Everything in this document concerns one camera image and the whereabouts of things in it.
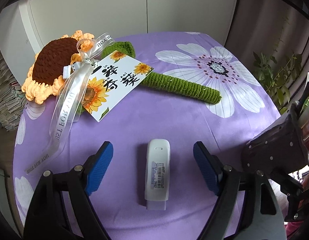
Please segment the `crochet sunflower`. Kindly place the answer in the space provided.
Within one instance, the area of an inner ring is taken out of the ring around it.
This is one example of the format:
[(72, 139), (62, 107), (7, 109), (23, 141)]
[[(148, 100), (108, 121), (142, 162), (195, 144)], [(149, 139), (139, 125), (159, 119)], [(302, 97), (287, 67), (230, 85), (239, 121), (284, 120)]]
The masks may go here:
[[(83, 41), (80, 48), (87, 51), (93, 47), (93, 39), (95, 39), (93, 34), (77, 30), (71, 36), (63, 35), (47, 43), (35, 55), (35, 62), (27, 72), (27, 78), (22, 85), (22, 92), (25, 93), (26, 99), (41, 105), (49, 96), (56, 96), (64, 85), (63, 68), (82, 60), (76, 48), (77, 43)], [(151, 67), (145, 63), (140, 63), (136, 67), (135, 74), (148, 75), (141, 82), (144, 86), (180, 94), (213, 105), (222, 99), (218, 90), (150, 70)]]

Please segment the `translucent printed ribbon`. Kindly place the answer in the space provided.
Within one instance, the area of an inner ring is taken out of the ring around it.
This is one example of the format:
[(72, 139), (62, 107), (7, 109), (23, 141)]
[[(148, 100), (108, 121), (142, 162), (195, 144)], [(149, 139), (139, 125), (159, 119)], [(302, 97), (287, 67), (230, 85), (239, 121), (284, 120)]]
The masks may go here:
[(72, 124), (79, 119), (89, 77), (95, 70), (97, 59), (114, 42), (109, 33), (103, 33), (97, 38), (85, 34), (77, 38), (77, 53), (71, 56), (70, 63), (63, 68), (62, 79), (65, 83), (58, 90), (50, 122), (50, 141), (41, 155), (25, 169), (26, 174), (38, 172), (62, 153)]

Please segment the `sunflower gift card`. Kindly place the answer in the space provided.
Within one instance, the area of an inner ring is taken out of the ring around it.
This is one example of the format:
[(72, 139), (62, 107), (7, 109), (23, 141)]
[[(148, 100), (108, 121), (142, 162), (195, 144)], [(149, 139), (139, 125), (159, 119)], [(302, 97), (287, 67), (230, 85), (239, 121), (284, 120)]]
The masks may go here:
[(99, 122), (152, 71), (147, 64), (116, 50), (97, 63), (82, 106)]

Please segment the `white bookshelf cabinet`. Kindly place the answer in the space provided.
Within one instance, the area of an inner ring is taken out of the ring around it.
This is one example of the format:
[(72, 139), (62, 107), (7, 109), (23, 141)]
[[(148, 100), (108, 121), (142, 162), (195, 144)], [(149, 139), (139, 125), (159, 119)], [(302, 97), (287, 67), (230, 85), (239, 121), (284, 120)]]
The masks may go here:
[(23, 83), (35, 55), (77, 30), (112, 37), (162, 31), (210, 35), (225, 43), (237, 0), (19, 0), (0, 13), (0, 51)]

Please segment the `grey curtain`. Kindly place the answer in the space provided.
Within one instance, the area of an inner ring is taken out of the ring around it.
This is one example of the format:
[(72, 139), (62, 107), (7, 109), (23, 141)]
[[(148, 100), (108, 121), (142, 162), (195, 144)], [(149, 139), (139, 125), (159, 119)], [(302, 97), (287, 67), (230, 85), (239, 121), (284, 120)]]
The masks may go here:
[(309, 73), (309, 0), (237, 0), (225, 45), (278, 109), (288, 106)]

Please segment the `grey felt pen holder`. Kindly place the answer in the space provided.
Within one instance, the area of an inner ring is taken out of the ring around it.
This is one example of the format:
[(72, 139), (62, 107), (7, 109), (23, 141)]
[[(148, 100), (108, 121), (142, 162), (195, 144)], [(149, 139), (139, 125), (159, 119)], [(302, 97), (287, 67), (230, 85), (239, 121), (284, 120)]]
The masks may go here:
[(288, 112), (247, 142), (241, 153), (245, 172), (260, 170), (267, 178), (277, 180), (309, 166), (309, 151), (298, 125), (296, 108), (294, 103)]

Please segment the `stack of books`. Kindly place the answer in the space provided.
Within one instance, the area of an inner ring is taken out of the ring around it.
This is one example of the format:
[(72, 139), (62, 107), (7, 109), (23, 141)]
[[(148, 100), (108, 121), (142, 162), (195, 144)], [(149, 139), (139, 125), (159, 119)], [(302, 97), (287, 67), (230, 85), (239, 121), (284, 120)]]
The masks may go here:
[(0, 126), (17, 129), (26, 98), (0, 51)]

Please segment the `purple floral tablecloth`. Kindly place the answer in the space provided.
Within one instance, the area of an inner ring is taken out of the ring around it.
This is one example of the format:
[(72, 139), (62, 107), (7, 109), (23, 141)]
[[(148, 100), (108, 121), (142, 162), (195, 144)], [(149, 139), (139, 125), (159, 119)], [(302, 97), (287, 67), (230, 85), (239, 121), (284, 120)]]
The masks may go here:
[[(137, 60), (156, 72), (218, 89), (217, 105), (138, 86), (101, 121), (83, 113), (73, 124), (63, 152), (47, 168), (67, 172), (97, 152), (104, 141), (114, 155), (90, 200), (112, 239), (196, 239), (215, 205), (193, 156), (204, 143), (211, 154), (236, 169), (250, 139), (279, 118), (265, 90), (235, 57), (203, 33), (167, 32), (126, 37)], [(145, 206), (146, 149), (152, 139), (171, 147), (167, 208)]]

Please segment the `green potted plant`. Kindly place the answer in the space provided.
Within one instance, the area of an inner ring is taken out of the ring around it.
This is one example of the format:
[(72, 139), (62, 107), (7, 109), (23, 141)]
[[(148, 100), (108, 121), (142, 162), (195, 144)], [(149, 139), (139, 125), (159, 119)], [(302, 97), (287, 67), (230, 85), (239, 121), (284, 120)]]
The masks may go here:
[(285, 16), (271, 51), (253, 52), (253, 75), (280, 114), (287, 111), (287, 104), (292, 98), (289, 86), (297, 80), (302, 71), (303, 52), (297, 48), (289, 48), (289, 27), (290, 20)]

